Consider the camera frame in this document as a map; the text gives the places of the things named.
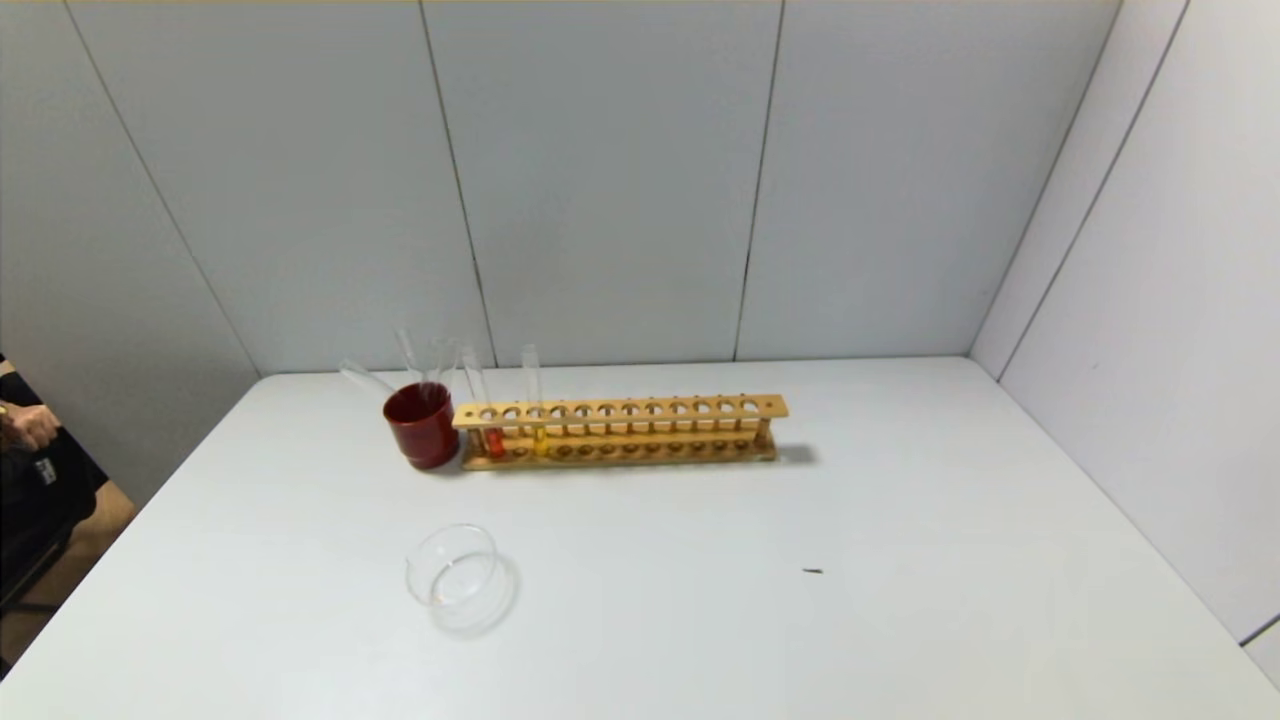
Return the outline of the bystander bare hand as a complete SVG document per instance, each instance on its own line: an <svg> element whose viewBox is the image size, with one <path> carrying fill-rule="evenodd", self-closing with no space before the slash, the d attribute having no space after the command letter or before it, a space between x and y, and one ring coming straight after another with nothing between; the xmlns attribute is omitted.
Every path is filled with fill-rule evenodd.
<svg viewBox="0 0 1280 720"><path fill-rule="evenodd" d="M17 445L29 451L46 448L58 437L61 423L44 404L22 406L1 402L3 445Z"/></svg>

